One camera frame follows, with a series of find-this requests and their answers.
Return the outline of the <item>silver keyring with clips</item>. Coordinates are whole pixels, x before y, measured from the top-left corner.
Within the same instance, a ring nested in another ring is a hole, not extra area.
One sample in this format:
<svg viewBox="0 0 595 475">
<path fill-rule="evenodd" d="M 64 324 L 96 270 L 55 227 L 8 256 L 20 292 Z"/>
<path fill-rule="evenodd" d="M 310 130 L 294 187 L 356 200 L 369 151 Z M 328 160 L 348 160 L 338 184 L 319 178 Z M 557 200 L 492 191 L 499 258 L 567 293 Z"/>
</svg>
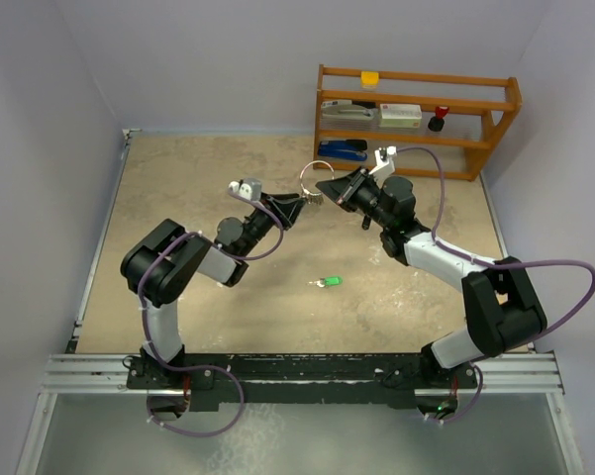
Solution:
<svg viewBox="0 0 595 475">
<path fill-rule="evenodd" d="M 320 176 L 317 175 L 319 166 L 322 170 L 329 172 L 329 178 L 335 178 L 335 171 L 332 165 L 325 160 L 316 159 L 306 163 L 298 175 L 298 183 L 301 191 L 301 198 L 307 205 L 321 206 L 325 202 L 325 195 L 317 188 Z"/>
</svg>

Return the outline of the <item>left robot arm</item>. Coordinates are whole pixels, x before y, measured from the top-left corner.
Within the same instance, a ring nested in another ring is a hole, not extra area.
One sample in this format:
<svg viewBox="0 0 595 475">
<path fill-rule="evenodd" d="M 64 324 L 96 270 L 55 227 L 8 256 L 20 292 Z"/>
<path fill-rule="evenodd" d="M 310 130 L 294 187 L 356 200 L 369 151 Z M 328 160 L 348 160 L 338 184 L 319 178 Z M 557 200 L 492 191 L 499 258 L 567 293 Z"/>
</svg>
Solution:
<svg viewBox="0 0 595 475">
<path fill-rule="evenodd" d="M 306 199 L 296 193 L 263 193 L 247 203 L 253 211 L 242 219 L 223 219 L 213 239 L 166 219 L 122 260 L 120 272 L 140 300 L 146 335 L 140 355 L 126 364 L 130 380 L 146 378 L 162 388 L 180 383 L 185 351 L 178 329 L 178 301 L 192 277 L 201 274 L 226 287 L 240 283 L 251 261 L 267 257 L 278 246 L 258 255 L 252 253 L 254 248 L 272 229 L 278 229 L 283 240 Z"/>
</svg>

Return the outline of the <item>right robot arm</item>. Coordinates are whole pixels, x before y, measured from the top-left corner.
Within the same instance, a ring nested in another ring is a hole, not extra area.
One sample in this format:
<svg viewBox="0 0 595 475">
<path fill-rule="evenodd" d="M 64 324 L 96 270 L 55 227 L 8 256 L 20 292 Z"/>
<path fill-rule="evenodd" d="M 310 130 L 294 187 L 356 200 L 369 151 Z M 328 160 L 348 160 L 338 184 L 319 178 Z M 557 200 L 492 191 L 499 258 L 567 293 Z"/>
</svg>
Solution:
<svg viewBox="0 0 595 475">
<path fill-rule="evenodd" d="M 471 360 L 494 357 L 527 343 L 547 328 L 545 312 L 519 260 L 508 257 L 478 264 L 463 250 L 450 253 L 439 247 L 431 230 L 416 218 L 413 184 L 390 176 L 379 185 L 366 169 L 337 179 L 319 181 L 317 189 L 347 212 L 363 214 L 363 222 L 381 227 L 386 254 L 424 270 L 461 293 L 465 326 L 422 348 L 421 376 L 442 387 L 455 367 Z"/>
</svg>

